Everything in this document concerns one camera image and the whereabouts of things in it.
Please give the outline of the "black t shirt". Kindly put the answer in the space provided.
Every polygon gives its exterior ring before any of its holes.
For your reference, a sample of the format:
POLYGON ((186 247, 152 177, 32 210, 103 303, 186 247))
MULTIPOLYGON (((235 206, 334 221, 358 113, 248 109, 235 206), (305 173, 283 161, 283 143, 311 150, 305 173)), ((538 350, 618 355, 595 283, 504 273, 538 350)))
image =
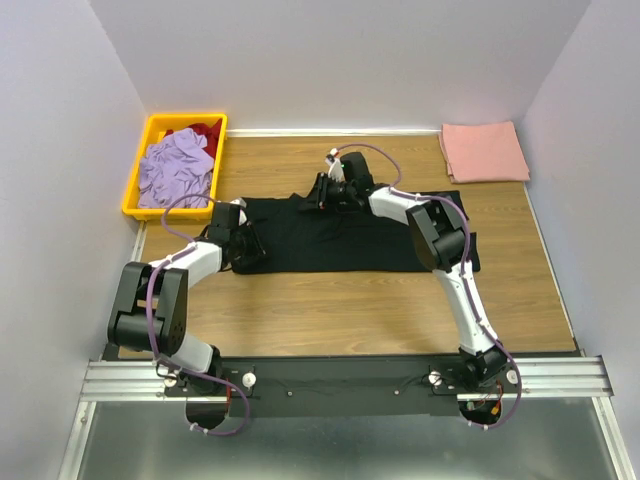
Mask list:
POLYGON ((266 256, 236 274, 424 272, 409 228, 363 212, 300 212, 302 197, 248 198, 246 213, 266 256))

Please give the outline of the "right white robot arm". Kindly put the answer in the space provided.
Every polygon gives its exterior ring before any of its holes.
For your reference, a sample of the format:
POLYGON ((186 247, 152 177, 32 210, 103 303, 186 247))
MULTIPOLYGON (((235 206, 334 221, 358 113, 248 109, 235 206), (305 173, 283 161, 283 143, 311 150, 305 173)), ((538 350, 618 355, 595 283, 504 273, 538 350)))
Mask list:
POLYGON ((360 152, 326 156, 326 172, 317 174, 301 202, 301 212, 362 212, 409 228, 418 260, 434 273, 445 291, 459 335, 462 358, 458 376, 469 390, 493 384, 509 363, 492 328, 473 276, 471 232, 462 209, 442 194, 408 193, 376 183, 360 152))

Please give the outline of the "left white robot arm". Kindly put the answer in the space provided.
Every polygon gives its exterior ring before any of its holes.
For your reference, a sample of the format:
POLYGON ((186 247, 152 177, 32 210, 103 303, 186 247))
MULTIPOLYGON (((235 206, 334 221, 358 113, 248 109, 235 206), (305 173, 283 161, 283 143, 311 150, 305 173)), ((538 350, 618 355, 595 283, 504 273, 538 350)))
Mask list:
POLYGON ((201 234, 186 241, 183 249, 161 260, 123 267, 108 341, 151 353, 171 380, 183 379, 201 395, 233 391, 219 349, 187 331, 188 293, 209 276, 260 262, 266 251, 241 198, 218 203, 201 234))

